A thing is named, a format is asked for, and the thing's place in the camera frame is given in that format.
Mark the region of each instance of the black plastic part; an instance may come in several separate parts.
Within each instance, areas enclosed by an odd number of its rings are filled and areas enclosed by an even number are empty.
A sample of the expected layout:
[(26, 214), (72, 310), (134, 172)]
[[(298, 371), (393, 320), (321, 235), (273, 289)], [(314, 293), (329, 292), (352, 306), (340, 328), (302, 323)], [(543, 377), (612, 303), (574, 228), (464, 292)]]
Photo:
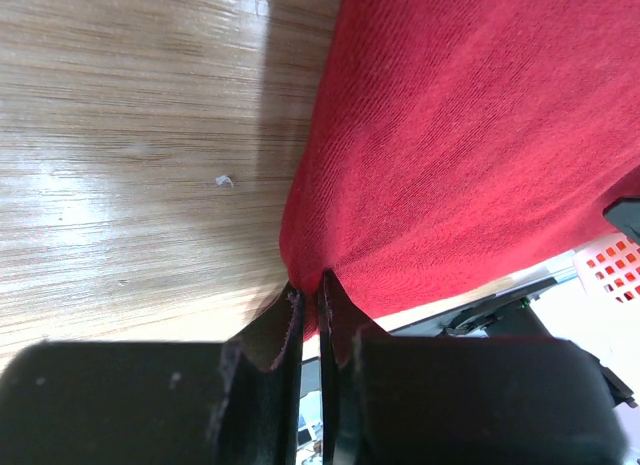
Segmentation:
[(606, 384), (570, 342), (392, 337), (333, 274), (321, 291), (325, 464), (622, 460)]
[(497, 319), (484, 329), (490, 337), (504, 335), (551, 337), (551, 333), (538, 316), (522, 302), (505, 305), (496, 315)]
[(495, 321), (495, 313), (498, 310), (514, 303), (519, 306), (523, 298), (534, 293), (539, 294), (557, 283), (555, 278), (547, 278), (467, 308), (445, 327), (444, 333), (450, 336), (463, 336), (477, 329), (483, 329)]
[[(398, 337), (435, 337), (441, 335), (444, 328), (449, 323), (451, 323), (451, 321), (454, 320), (458, 315), (466, 310), (472, 310), (478, 306), (489, 304), (496, 299), (499, 299), (501, 300), (501, 303), (504, 303), (502, 297), (508, 297), (509, 300), (515, 300), (524, 297), (535, 297), (555, 285), (557, 285), (557, 281), (554, 278), (541, 279), (537, 282), (529, 283), (501, 295), (487, 295), (486, 297), (474, 300), (452, 310), (448, 310), (446, 312), (433, 315), (424, 320), (417, 321), (410, 325), (397, 328), (389, 332), (389, 334)], [(490, 309), (494, 310), (495, 306), (490, 305)], [(320, 390), (320, 359), (312, 358), (305, 361), (302, 364), (301, 375), (301, 398), (312, 391)]]
[(294, 464), (303, 297), (227, 343), (43, 343), (0, 379), (0, 463)]
[(605, 208), (603, 215), (611, 225), (640, 243), (640, 197), (621, 197)]
[(598, 357), (589, 354), (593, 361), (598, 365), (600, 373), (602, 373), (602, 377), (604, 378), (605, 383), (607, 384), (607, 388), (609, 389), (609, 394), (613, 399), (613, 403), (615, 406), (620, 405), (621, 403), (626, 403), (631, 408), (636, 408), (638, 404), (633, 398), (633, 390), (631, 390), (626, 383), (620, 380), (610, 368), (602, 366)]

